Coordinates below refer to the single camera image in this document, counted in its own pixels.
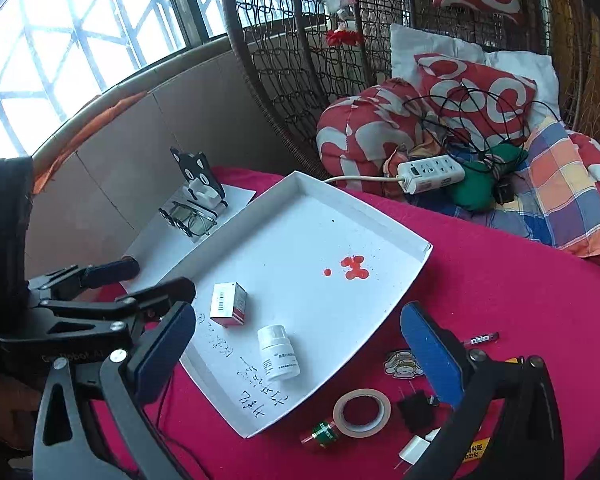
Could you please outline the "person left hand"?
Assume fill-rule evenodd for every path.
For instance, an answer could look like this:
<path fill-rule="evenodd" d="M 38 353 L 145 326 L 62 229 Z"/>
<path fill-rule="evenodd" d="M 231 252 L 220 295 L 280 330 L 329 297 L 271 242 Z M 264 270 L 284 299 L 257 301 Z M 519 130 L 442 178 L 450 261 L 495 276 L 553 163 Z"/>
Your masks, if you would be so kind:
<path fill-rule="evenodd" d="M 17 379 L 0 375 L 0 441 L 25 450 L 32 445 L 32 413 L 40 407 L 41 393 Z"/>

